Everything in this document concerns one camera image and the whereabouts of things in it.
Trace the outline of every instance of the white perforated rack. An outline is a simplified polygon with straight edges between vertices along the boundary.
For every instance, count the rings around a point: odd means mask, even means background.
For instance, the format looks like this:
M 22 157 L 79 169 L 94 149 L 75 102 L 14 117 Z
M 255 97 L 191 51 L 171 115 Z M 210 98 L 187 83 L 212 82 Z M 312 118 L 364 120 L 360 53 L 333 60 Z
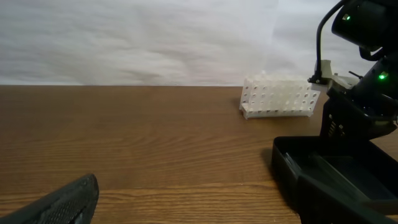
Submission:
M 295 76 L 258 75 L 244 81 L 239 109 L 244 117 L 311 116 L 320 92 Z

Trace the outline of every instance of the white backdrop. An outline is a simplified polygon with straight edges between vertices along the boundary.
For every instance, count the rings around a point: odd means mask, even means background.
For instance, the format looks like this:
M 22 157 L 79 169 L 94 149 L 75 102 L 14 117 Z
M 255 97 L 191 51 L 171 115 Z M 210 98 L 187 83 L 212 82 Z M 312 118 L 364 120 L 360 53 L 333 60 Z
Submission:
M 0 84 L 242 85 L 262 69 L 309 77 L 318 23 L 336 2 L 5 0 Z M 333 71 L 369 70 L 331 21 L 323 58 Z

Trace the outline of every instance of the white wall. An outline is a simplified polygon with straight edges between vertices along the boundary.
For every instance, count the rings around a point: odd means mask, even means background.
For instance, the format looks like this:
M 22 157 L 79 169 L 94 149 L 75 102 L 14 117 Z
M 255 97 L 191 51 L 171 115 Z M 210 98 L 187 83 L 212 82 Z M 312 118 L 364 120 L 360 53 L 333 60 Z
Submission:
M 2 1 L 0 84 L 242 85 L 262 68 L 309 77 L 317 25 L 336 2 Z M 372 63 L 330 26 L 333 71 L 366 72 Z

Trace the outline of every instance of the wooden table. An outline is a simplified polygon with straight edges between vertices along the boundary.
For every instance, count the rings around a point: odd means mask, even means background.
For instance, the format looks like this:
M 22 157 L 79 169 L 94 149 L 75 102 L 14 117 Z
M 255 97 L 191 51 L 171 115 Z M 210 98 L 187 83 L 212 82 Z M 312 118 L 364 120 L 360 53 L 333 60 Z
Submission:
M 0 215 L 92 172 L 93 223 L 300 223 L 269 166 L 311 118 L 245 120 L 239 87 L 1 86 Z M 398 159 L 397 134 L 375 143 Z

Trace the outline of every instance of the brown tabletop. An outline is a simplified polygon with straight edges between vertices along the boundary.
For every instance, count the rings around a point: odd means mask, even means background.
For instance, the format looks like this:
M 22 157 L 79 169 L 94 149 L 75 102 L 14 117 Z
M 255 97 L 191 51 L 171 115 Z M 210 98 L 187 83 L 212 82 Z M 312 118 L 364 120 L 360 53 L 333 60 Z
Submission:
M 245 120 L 240 95 L 0 86 L 0 215 L 91 172 L 100 187 L 92 223 L 300 223 L 271 176 L 272 140 L 317 135 L 326 96 L 311 118 Z M 396 133 L 374 142 L 398 159 Z

